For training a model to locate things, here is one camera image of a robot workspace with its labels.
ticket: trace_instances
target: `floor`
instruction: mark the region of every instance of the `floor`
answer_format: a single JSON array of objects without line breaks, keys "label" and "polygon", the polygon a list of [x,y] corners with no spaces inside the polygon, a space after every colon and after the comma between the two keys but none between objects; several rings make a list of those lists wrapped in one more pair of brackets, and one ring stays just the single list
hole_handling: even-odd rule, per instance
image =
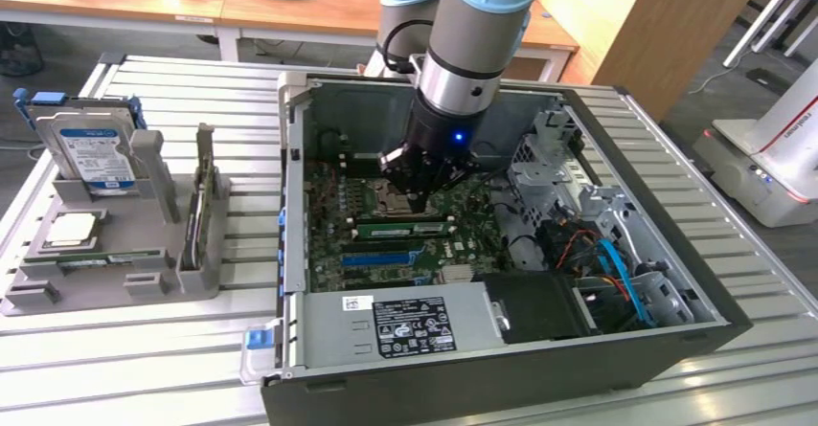
[{"label": "floor", "polygon": [[[36,26],[35,35],[45,60],[43,71],[24,78],[0,78],[0,146],[7,140],[36,140],[11,102],[17,87],[31,91],[79,91],[105,51],[141,56],[219,59],[219,48],[189,35],[133,34],[127,31]],[[695,90],[707,77],[722,72],[721,61],[742,36],[738,26],[725,36],[711,58],[690,83]],[[334,47],[327,44],[243,40],[239,48],[243,61],[352,68],[366,62],[371,50],[362,47]],[[685,95],[672,108],[662,127],[682,149],[687,149],[713,119],[759,118],[778,96],[750,81],[743,74],[765,68],[779,77],[795,81],[803,67],[781,53],[750,54],[741,67],[710,82],[698,94]],[[8,208],[35,162],[24,152],[0,150],[0,213]],[[802,283],[818,296],[818,265],[811,249],[818,239],[818,223],[799,227],[767,229],[745,213],[745,219],[793,270]]]}]

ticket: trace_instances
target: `aluminum rail table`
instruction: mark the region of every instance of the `aluminum rail table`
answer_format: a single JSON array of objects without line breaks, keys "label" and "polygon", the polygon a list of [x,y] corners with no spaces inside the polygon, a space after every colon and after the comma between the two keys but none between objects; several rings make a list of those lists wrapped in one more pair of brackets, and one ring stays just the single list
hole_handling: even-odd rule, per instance
[{"label": "aluminum rail table", "polygon": [[[204,302],[0,317],[0,424],[267,424],[257,387],[241,386],[237,370],[243,330],[275,313],[276,77],[286,69],[303,70],[141,56],[93,69],[80,94],[141,97],[171,171],[193,170],[197,123],[217,126],[216,160],[232,179],[223,290]],[[815,300],[632,99],[578,88],[755,327],[636,390],[435,424],[813,425]],[[592,150],[590,161],[611,180]],[[0,290],[45,213],[53,174],[44,157],[0,221]]]}]

